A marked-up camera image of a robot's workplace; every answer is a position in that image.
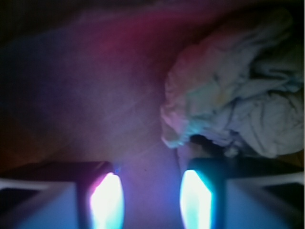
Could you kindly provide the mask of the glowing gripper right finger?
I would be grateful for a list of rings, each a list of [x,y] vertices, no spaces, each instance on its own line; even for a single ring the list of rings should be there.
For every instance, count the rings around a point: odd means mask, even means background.
[[[180,187],[186,229],[302,229],[305,175],[263,158],[196,158]]]

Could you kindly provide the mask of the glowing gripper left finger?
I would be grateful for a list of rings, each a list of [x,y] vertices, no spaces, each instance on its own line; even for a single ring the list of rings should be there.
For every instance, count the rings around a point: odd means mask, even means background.
[[[30,163],[0,175],[3,229],[121,229],[124,193],[111,163]]]

